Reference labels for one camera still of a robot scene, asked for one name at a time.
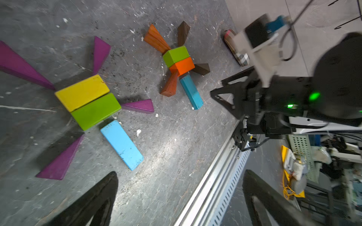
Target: green wooden block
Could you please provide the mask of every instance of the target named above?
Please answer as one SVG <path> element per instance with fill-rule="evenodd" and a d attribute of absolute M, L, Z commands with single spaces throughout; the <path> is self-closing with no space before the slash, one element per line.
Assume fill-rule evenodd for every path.
<path fill-rule="evenodd" d="M 182 61 L 190 57 L 189 52 L 187 51 L 185 46 L 180 46 L 178 48 L 174 48 L 172 50 L 167 51 L 163 55 L 163 60 L 167 67 L 171 67 L 174 63 Z"/>
<path fill-rule="evenodd" d="M 73 111 L 74 119 L 85 131 L 121 109 L 112 93 L 106 94 Z"/>

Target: blue wooden block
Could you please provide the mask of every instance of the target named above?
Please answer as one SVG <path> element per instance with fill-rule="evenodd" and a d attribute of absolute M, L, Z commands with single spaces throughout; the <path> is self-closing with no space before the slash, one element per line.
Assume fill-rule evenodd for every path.
<path fill-rule="evenodd" d="M 117 120 L 103 127 L 101 132 L 130 170 L 133 171 L 143 161 L 142 154 Z"/>
<path fill-rule="evenodd" d="M 189 97 L 194 110 L 198 110 L 203 105 L 203 101 L 200 97 L 199 91 L 197 91 L 196 86 L 190 77 L 190 74 L 181 78 L 180 82 Z"/>

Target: reddish-brown wooden block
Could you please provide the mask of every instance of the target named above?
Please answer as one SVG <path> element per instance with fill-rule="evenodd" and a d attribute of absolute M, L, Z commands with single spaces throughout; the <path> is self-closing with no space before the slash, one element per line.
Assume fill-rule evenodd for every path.
<path fill-rule="evenodd" d="M 144 41 L 152 45 L 162 54 L 165 54 L 168 50 L 171 49 L 153 24 L 150 25 L 150 28 L 144 37 Z"/>
<path fill-rule="evenodd" d="M 163 96 L 173 96 L 176 94 L 178 72 L 173 73 L 167 80 L 165 87 L 160 92 Z"/>

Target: wooden block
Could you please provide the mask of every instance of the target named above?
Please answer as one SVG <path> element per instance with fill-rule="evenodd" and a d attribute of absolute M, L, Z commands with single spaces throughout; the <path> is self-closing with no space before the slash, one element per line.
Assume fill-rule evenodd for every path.
<path fill-rule="evenodd" d="M 173 73 L 167 80 L 165 87 L 160 92 L 163 96 L 173 96 L 176 94 L 178 72 Z"/>
<path fill-rule="evenodd" d="M 93 74 L 97 74 L 106 60 L 111 46 L 97 36 L 94 37 Z"/>
<path fill-rule="evenodd" d="M 39 178 L 62 180 L 72 163 L 75 153 L 82 142 L 84 134 L 72 143 L 65 151 L 56 157 L 49 165 L 47 165 L 40 173 L 36 175 Z"/>
<path fill-rule="evenodd" d="M 148 32 L 144 36 L 144 41 L 152 45 L 162 54 L 165 54 L 168 50 L 171 49 L 153 24 L 150 25 Z"/>
<path fill-rule="evenodd" d="M 166 66 L 170 68 L 172 65 L 174 65 L 174 63 L 188 57 L 190 57 L 190 55 L 186 47 L 181 46 L 167 51 L 167 53 L 163 55 L 163 60 L 165 61 Z"/>
<path fill-rule="evenodd" d="M 2 41 L 0 41 L 0 70 L 47 89 L 55 90 L 50 81 L 38 73 L 30 64 Z"/>
<path fill-rule="evenodd" d="M 187 25 L 187 23 L 185 21 L 183 21 L 180 24 L 180 26 L 178 26 L 178 28 L 177 28 L 178 46 L 183 46 L 185 44 L 189 31 L 190 31 L 190 26 Z"/>
<path fill-rule="evenodd" d="M 122 109 L 142 112 L 145 114 L 154 113 L 155 109 L 153 108 L 152 100 L 147 99 L 143 101 L 136 101 L 131 103 L 125 103 L 121 105 Z"/>
<path fill-rule="evenodd" d="M 183 59 L 182 61 L 179 61 L 179 62 L 175 63 L 174 65 L 172 65 L 170 67 L 170 71 L 172 74 L 175 72 L 178 72 L 179 76 L 181 76 L 181 75 L 185 74 L 186 72 L 189 72 L 193 68 L 195 68 L 195 65 L 192 62 L 191 57 L 188 57 L 188 58 Z"/>
<path fill-rule="evenodd" d="M 143 161 L 142 154 L 117 120 L 102 128 L 101 132 L 130 170 L 133 171 Z"/>
<path fill-rule="evenodd" d="M 190 99 L 190 102 L 192 106 L 194 107 L 194 110 L 198 110 L 202 105 L 203 101 L 201 99 L 201 96 L 199 94 L 199 91 L 197 91 L 196 86 L 194 82 L 192 81 L 190 75 L 186 75 L 183 78 L 180 79 L 181 85 L 183 86 L 187 96 Z"/>
<path fill-rule="evenodd" d="M 73 111 L 71 114 L 85 131 L 117 112 L 119 109 L 121 109 L 120 104 L 114 95 L 109 93 Z"/>
<path fill-rule="evenodd" d="M 97 74 L 59 90 L 55 95 L 65 108 L 72 112 L 106 93 L 109 93 L 109 88 Z"/>
<path fill-rule="evenodd" d="M 192 71 L 200 75 L 206 75 L 210 73 L 210 67 L 209 64 L 195 64 L 195 68 Z"/>

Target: dark brown wooden block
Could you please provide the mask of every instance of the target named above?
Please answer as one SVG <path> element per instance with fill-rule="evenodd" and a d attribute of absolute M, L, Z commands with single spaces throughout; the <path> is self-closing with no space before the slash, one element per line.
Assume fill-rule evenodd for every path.
<path fill-rule="evenodd" d="M 192 71 L 201 75 L 206 75 L 210 73 L 210 67 L 209 64 L 195 64 L 195 68 L 192 69 Z"/>
<path fill-rule="evenodd" d="M 183 21 L 177 29 L 177 40 L 178 46 L 183 46 L 186 42 L 187 35 L 189 34 L 190 26 L 187 25 L 185 21 Z"/>

